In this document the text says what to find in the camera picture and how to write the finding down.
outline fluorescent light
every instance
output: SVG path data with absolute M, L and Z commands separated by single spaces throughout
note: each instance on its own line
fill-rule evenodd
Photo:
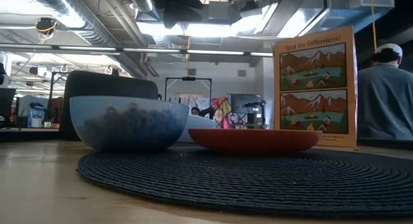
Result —
M 0 43 L 0 48 L 19 48 L 19 49 L 52 49 L 47 45 L 29 45 L 29 44 L 8 44 Z
M 96 51 L 115 51 L 114 47 L 94 47 L 94 46 L 59 46 L 60 50 L 96 50 Z
M 153 9 L 154 9 L 154 5 L 152 4 L 151 0 L 145 0 L 145 1 L 146 1 L 146 3 L 147 3 L 148 6 L 149 6 L 149 10 L 153 10 Z
M 230 25 L 189 24 L 185 34 L 192 37 L 228 37 L 237 33 Z
M 156 48 L 124 48 L 125 52 L 145 52 L 145 53 L 180 53 L 176 49 L 156 49 Z
M 120 56 L 120 52 L 91 52 L 91 55 L 97 55 L 97 56 Z
M 265 53 L 265 52 L 251 52 L 251 56 L 259 56 L 259 57 L 272 57 L 272 53 Z
M 180 24 L 176 24 L 170 30 L 165 28 L 163 23 L 142 23 L 137 22 L 142 34 L 149 34 L 151 36 L 168 36 L 168 35 L 182 35 L 183 29 Z
M 16 89 L 16 92 L 45 92 L 50 93 L 47 89 Z M 64 90 L 53 90 L 55 93 L 65 93 Z
M 329 8 L 326 8 L 313 22 L 311 22 L 298 36 L 305 35 L 308 31 L 310 31 L 317 23 L 319 23 L 328 13 L 330 12 Z
M 220 54 L 228 56 L 242 56 L 244 52 L 233 52 L 224 50 L 188 50 L 189 54 Z

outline bowl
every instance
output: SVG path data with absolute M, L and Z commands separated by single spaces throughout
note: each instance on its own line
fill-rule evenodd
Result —
M 181 136 L 186 105 L 116 96 L 70 98 L 70 116 L 80 139 L 102 151 L 149 152 L 173 145 Z
M 217 127 L 217 122 L 214 120 L 211 120 L 205 117 L 189 115 L 188 121 L 186 122 L 185 129 L 181 137 L 178 139 L 178 142 L 179 143 L 195 143 L 195 141 L 189 136 L 188 129 L 190 128 L 216 128 L 216 127 Z
M 190 129 L 192 139 L 217 153 L 280 156 L 312 148 L 321 131 L 263 129 Z

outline white cap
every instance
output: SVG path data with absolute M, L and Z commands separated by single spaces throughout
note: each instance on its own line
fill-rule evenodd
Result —
M 395 53 L 398 53 L 400 57 L 403 57 L 403 50 L 401 49 L 401 47 L 393 43 L 381 45 L 380 47 L 377 48 L 377 50 L 374 53 L 375 54 L 380 53 L 383 49 L 386 49 L 386 48 L 392 49 Z

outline woven placemat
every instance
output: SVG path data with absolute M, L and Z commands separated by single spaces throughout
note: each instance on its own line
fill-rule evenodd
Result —
M 308 150 L 238 158 L 194 147 L 158 154 L 95 153 L 79 160 L 87 180 L 173 203 L 318 218 L 413 216 L 413 161 Z

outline white wall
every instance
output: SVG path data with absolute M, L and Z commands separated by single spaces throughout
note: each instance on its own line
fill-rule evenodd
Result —
M 262 95 L 265 105 L 265 123 L 274 128 L 274 63 L 272 58 L 259 61 L 255 71 L 256 94 Z
M 159 77 L 148 77 L 156 83 L 158 91 L 164 98 L 165 78 L 166 77 L 183 77 L 187 76 L 187 63 L 168 64 L 164 62 L 153 62 L 152 66 L 158 72 Z M 212 79 L 212 98 L 227 96 L 228 94 L 255 94 L 255 68 L 249 67 L 247 63 L 215 63 L 208 62 L 191 62 L 190 68 L 197 69 L 198 78 Z M 238 77 L 238 70 L 246 70 L 246 77 Z M 202 94 L 203 97 L 209 97 L 209 90 L 200 81 L 176 81 L 168 89 L 168 97 L 176 94 Z

